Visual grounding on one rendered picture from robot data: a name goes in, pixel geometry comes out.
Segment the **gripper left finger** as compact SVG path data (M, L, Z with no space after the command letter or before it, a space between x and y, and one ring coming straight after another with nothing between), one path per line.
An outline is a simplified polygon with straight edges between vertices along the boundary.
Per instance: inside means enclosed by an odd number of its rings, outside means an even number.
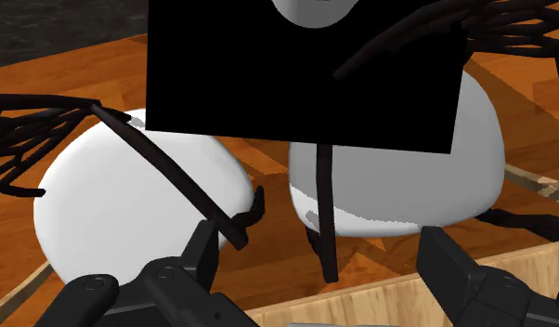
M221 293L218 231L201 221L180 256L151 260L119 285L109 274L67 283L34 327L260 327Z

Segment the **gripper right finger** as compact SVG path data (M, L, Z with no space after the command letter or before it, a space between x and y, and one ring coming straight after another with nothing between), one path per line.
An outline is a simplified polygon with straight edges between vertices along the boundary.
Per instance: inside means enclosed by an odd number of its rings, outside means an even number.
M559 292L477 264L440 227L422 228L416 269L453 327L559 327Z

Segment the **light wood table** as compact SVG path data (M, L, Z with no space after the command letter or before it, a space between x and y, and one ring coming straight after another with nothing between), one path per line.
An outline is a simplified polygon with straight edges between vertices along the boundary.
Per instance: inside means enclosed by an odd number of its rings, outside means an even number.
M555 297L559 292L559 242L485 257L477 263L505 269L540 294ZM291 322L452 327L417 273L255 308L246 314L260 327L286 327Z

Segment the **white shell chair black legs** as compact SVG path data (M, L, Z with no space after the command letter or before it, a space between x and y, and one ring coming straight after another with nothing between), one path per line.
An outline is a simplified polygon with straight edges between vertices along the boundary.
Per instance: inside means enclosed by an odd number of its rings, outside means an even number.
M559 75L559 0L436 0L379 33L336 71L357 72L375 56L436 33L456 33L469 53L553 58ZM505 180L559 203L559 181L505 161L501 125L485 89L461 75L448 154L333 145L290 146L289 185L328 282L338 279L337 237L385 238L469 218L559 241L559 217L495 207Z
M241 249L265 196L215 137L151 131L144 110L96 99L0 94L0 195L33 201L34 230L63 281L132 281L180 255L202 220Z

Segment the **black robot stand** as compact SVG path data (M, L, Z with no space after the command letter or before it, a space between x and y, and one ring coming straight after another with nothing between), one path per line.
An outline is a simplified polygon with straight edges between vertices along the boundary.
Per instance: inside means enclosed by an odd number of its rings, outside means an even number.
M467 41L457 24L333 76L437 0L352 0L319 29L279 12L308 1L149 0L148 130L449 152Z

